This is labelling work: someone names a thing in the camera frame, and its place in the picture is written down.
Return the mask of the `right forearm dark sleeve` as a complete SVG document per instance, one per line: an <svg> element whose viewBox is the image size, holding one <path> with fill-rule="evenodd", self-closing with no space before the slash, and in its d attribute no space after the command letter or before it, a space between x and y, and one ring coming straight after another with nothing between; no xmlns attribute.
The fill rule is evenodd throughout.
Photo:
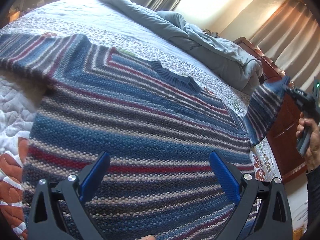
<svg viewBox="0 0 320 240"><path fill-rule="evenodd" d="M307 172L308 226L301 239L319 239L319 167Z"/></svg>

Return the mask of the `right hand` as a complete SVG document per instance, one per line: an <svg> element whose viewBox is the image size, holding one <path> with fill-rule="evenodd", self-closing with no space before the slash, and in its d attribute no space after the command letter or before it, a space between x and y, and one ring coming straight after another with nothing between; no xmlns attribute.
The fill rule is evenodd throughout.
<svg viewBox="0 0 320 240"><path fill-rule="evenodd" d="M302 136L305 128L310 128L312 131L309 146L304 155L307 171L310 173L319 167L319 126L312 118L306 118L301 112L296 131L297 138Z"/></svg>

